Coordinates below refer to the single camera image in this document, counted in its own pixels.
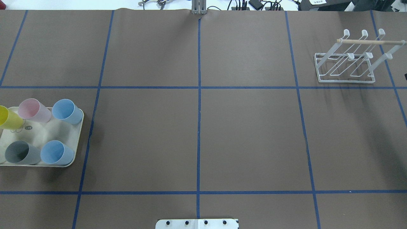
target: pink cup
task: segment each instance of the pink cup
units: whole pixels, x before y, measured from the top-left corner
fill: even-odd
[[[23,119],[46,123],[51,119],[51,111],[36,99],[26,99],[18,106],[18,115]]]

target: red object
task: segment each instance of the red object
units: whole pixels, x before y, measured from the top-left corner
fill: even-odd
[[[0,9],[6,9],[6,4],[2,0],[0,0]]]

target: wooden dowel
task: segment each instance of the wooden dowel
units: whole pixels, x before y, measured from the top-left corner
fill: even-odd
[[[350,40],[350,39],[337,39],[336,43],[342,44],[390,44],[390,45],[405,45],[406,42],[402,41],[371,41],[371,40]]]

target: gray tabletop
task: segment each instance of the gray tabletop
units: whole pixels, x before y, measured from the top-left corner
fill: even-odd
[[[0,11],[0,104],[85,113],[71,166],[0,167],[0,228],[406,228],[407,49],[369,85],[318,83],[313,63],[344,29],[406,39],[406,19]]]

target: tray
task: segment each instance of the tray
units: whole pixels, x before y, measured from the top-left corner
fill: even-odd
[[[17,113],[18,107],[10,107],[11,111]],[[70,166],[76,157],[78,149],[79,136],[81,135],[83,125],[83,111],[82,121],[78,124],[72,125],[70,123],[58,120],[51,116],[51,119],[47,123],[38,123],[30,120],[24,120],[24,124],[21,129],[18,130],[3,130],[0,129],[0,162],[4,161],[4,154],[7,147],[18,140],[26,141],[33,146],[42,149],[42,147],[51,140],[59,140],[74,151],[74,158],[71,163],[67,165],[49,165],[43,161],[34,165],[17,165],[5,161],[0,163],[0,166],[33,166],[33,167],[67,167]]]

